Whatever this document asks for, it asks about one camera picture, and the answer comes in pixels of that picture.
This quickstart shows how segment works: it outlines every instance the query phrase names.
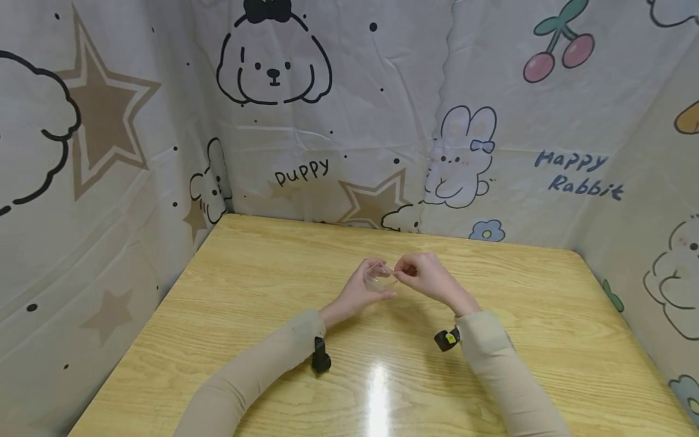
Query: green cherry stem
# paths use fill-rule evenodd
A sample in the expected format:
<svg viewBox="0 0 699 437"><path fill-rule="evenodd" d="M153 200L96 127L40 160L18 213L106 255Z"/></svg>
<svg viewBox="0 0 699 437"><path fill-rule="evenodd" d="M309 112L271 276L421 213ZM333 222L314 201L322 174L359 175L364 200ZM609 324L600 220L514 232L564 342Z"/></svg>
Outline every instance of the green cherry stem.
<svg viewBox="0 0 699 437"><path fill-rule="evenodd" d="M561 37L562 31L562 28L556 29L554 35L551 37L551 42L549 42L549 46L546 47L546 53L551 53L554 51L554 47L556 47L556 44L559 43L559 38Z"/></svg>
<svg viewBox="0 0 699 437"><path fill-rule="evenodd" d="M563 36L565 36L570 41L578 37L578 34L570 30L570 27L568 27L566 24L564 24L563 27L561 27L561 32L563 33Z"/></svg>

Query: blue bow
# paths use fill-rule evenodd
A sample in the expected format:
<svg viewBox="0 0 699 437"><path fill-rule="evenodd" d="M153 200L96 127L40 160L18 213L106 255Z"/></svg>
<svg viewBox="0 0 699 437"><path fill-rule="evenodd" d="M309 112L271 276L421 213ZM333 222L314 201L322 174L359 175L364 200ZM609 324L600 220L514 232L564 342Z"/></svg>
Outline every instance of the blue bow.
<svg viewBox="0 0 699 437"><path fill-rule="evenodd" d="M487 154L491 154L493 150L495 149L495 143L492 141L478 141L478 140L473 140L471 141L471 150L478 150L478 149L483 149L484 152Z"/></svg>
<svg viewBox="0 0 699 437"><path fill-rule="evenodd" d="M245 17L252 24L264 20L287 22L291 18L291 0L244 0Z"/></svg>

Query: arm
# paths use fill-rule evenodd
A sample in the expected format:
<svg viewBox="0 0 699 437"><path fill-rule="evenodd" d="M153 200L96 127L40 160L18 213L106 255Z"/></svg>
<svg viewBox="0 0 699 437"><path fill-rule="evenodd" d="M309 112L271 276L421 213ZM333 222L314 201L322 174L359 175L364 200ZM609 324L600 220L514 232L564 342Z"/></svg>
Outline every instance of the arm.
<svg viewBox="0 0 699 437"><path fill-rule="evenodd" d="M570 436L558 410L517 356L503 325L492 313L481 311L434 254L408 254L398 261L394 274L454 311L463 357L495 398L511 437Z"/></svg>
<svg viewBox="0 0 699 437"><path fill-rule="evenodd" d="M458 317L461 351L495 398L511 437L568 437L558 410L517 356L498 318L488 311Z"/></svg>
<svg viewBox="0 0 699 437"><path fill-rule="evenodd" d="M325 329L318 311L305 311L238 355L194 393L174 435L232 436L262 392L313 353Z"/></svg>
<svg viewBox="0 0 699 437"><path fill-rule="evenodd" d="M314 352L315 337L371 303L394 298L393 292L374 293L364 285L364 272L378 262L385 264L362 261L337 299L320 311L301 313L218 370L194 393L174 436L231 437L262 392Z"/></svg>

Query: beige sleeve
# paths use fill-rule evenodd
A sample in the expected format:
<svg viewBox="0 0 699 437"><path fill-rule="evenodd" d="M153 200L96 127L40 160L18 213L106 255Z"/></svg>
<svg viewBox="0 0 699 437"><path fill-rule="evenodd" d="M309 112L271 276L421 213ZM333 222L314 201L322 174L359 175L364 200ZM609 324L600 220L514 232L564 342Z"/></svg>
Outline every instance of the beige sleeve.
<svg viewBox="0 0 699 437"><path fill-rule="evenodd" d="M456 319L463 357L495 398L510 437L570 437L560 413L488 311Z"/></svg>
<svg viewBox="0 0 699 437"><path fill-rule="evenodd" d="M233 358L194 393L174 436L231 437L253 402L281 375L315 350L325 336L316 310L308 310Z"/></svg>

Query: black bow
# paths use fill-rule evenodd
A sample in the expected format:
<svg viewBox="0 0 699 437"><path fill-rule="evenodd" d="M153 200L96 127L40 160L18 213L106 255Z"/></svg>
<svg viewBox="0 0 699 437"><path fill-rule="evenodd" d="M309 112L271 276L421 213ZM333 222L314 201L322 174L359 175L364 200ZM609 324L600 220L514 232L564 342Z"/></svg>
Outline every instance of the black bow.
<svg viewBox="0 0 699 437"><path fill-rule="evenodd" d="M245 17L252 24L264 20L275 20L281 23L291 18L291 0L244 0Z"/></svg>

